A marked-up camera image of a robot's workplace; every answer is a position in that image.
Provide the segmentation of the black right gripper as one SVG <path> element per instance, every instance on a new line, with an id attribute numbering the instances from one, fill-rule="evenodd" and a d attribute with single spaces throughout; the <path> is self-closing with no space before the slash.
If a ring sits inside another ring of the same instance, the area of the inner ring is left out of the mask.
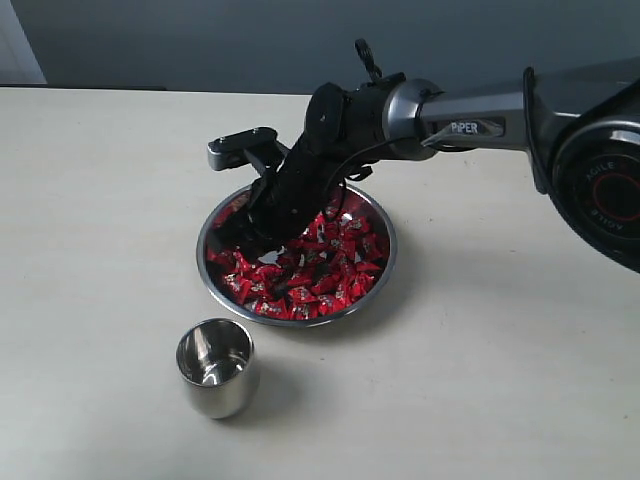
<path id="1" fill-rule="evenodd" d="M 377 162 L 385 150 L 381 115 L 388 92 L 374 84 L 346 91 L 325 83 L 311 96 L 304 128 L 284 162 L 253 195 L 248 227 L 228 219 L 212 228 L 212 249 L 243 248 L 252 262 L 273 263 L 329 203 L 338 182 Z"/>

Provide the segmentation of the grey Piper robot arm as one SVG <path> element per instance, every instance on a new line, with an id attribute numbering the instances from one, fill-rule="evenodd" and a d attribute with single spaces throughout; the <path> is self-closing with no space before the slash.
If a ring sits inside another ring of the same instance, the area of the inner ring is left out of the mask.
<path id="1" fill-rule="evenodd" d="M 639 267 L 639 62 L 631 58 L 446 92 L 424 79 L 383 76 L 347 91 L 326 83 L 311 96 L 292 146 L 255 128 L 209 144 L 216 171 L 251 165 L 249 199 L 205 237 L 213 251 L 257 257 L 300 235 L 333 190 L 381 160 L 440 152 L 523 151 L 536 190 L 595 250 Z"/>

